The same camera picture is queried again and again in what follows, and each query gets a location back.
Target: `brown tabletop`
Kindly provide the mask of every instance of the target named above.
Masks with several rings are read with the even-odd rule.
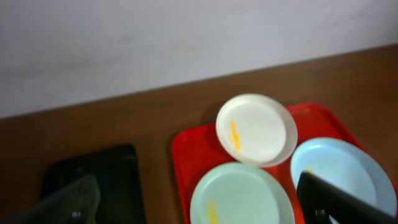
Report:
[[[147,222],[183,223],[170,155],[181,130],[215,121],[241,93],[323,103],[398,182],[398,45],[0,120],[0,218],[33,205],[53,162],[137,148]]]

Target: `plate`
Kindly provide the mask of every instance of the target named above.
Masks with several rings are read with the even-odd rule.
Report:
[[[191,224],[294,224],[282,186],[267,172],[238,162],[210,170],[191,200]]]
[[[396,215],[396,194],[387,174],[374,159],[350,143],[332,138],[304,142],[290,164],[296,188],[304,170],[386,214]]]
[[[227,101],[216,120],[218,139],[236,160],[259,167],[276,166],[293,153],[297,127],[276,100],[243,94]]]

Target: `tray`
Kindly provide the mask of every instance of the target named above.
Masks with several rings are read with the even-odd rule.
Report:
[[[365,151],[336,116],[324,106],[317,103],[301,103],[289,106],[287,109],[297,125],[297,145],[315,137],[331,137],[349,142]],[[172,157],[185,223],[189,224],[190,201],[199,180],[212,168],[235,160],[219,143],[215,124],[186,129],[179,133],[172,142]],[[293,206],[295,222],[304,224],[302,210],[290,176],[290,158],[278,166],[264,170],[277,179],[285,189]]]

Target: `white wall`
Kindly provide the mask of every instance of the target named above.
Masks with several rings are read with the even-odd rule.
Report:
[[[2,0],[0,116],[396,42],[396,0]]]

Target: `yellow mark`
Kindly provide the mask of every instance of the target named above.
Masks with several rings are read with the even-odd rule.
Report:
[[[239,143],[239,135],[236,132],[236,123],[235,121],[231,122],[231,133],[229,134],[229,141],[231,144],[235,146],[237,152],[241,150],[241,145]]]
[[[206,207],[206,219],[209,224],[217,224],[217,211],[216,211],[216,202],[214,200],[210,200],[208,206]]]
[[[313,174],[313,169],[311,169],[310,165],[307,166],[307,170],[309,171],[310,174]]]

